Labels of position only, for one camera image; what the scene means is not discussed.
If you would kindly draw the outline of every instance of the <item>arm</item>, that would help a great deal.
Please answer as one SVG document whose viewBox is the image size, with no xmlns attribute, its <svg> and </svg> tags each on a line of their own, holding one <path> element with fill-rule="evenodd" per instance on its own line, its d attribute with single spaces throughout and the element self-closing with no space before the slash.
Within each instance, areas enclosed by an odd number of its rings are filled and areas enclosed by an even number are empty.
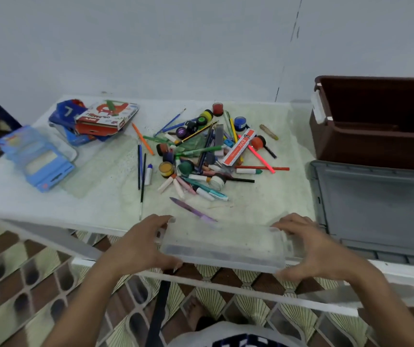
<svg viewBox="0 0 414 347">
<path fill-rule="evenodd" d="M 277 276 L 290 281 L 309 277 L 347 281 L 360 298 L 383 346 L 414 347 L 414 316 L 369 261 L 333 241 L 308 217 L 291 214 L 273 226 L 300 237 L 306 251 L 300 264 Z"/>
<path fill-rule="evenodd" d="M 46 338 L 44 347 L 94 346 L 107 302 L 123 275 L 182 265 L 179 259 L 158 252 L 154 244 L 158 228 L 170 218 L 170 215 L 148 216 L 100 257 L 80 285 L 77 297 Z"/>
</svg>

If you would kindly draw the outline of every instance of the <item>clear plastic box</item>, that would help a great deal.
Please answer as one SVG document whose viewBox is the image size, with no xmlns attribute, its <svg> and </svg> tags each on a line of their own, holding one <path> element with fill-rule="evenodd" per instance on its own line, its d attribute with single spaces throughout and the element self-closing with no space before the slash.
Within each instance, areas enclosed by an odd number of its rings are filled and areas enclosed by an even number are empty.
<svg viewBox="0 0 414 347">
<path fill-rule="evenodd" d="M 172 218 L 160 251 L 184 262 L 275 273 L 293 257 L 293 245 L 275 227 Z"/>
</svg>

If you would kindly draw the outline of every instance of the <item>white wall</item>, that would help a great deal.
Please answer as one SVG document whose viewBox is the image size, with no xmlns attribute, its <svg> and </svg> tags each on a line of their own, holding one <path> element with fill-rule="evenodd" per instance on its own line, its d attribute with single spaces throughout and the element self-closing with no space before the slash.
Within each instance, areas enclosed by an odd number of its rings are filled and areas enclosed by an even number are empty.
<svg viewBox="0 0 414 347">
<path fill-rule="evenodd" d="M 278 102 L 318 75 L 414 77 L 414 0 L 302 0 L 284 65 Z"/>
<path fill-rule="evenodd" d="M 64 93 L 288 102 L 321 74 L 414 76 L 414 0 L 299 4 L 0 0 L 0 104 L 30 123 Z"/>
<path fill-rule="evenodd" d="M 300 0 L 0 0 L 0 104 L 61 94 L 274 101 Z"/>
</svg>

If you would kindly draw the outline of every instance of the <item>forearm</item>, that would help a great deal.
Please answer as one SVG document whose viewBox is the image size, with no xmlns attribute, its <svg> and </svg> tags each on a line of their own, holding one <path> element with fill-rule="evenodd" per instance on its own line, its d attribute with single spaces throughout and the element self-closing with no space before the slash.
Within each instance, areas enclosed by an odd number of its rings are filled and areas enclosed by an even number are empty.
<svg viewBox="0 0 414 347">
<path fill-rule="evenodd" d="M 381 346 L 414 347 L 414 316 L 377 268 L 369 264 L 350 284 L 366 309 Z"/>
<path fill-rule="evenodd" d="M 48 335 L 45 347 L 96 344 L 107 302 L 119 279 L 100 262 L 88 272 L 77 296 Z"/>
</svg>

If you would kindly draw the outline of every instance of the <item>bin handle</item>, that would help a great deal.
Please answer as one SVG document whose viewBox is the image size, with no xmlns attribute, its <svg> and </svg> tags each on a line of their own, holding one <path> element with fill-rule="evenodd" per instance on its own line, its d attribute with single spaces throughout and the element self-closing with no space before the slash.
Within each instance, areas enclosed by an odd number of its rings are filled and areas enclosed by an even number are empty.
<svg viewBox="0 0 414 347">
<path fill-rule="evenodd" d="M 321 124 L 326 120 L 326 113 L 322 106 L 322 100 L 319 90 L 311 94 L 311 103 L 313 104 L 313 113 L 315 114 L 316 123 Z"/>
</svg>

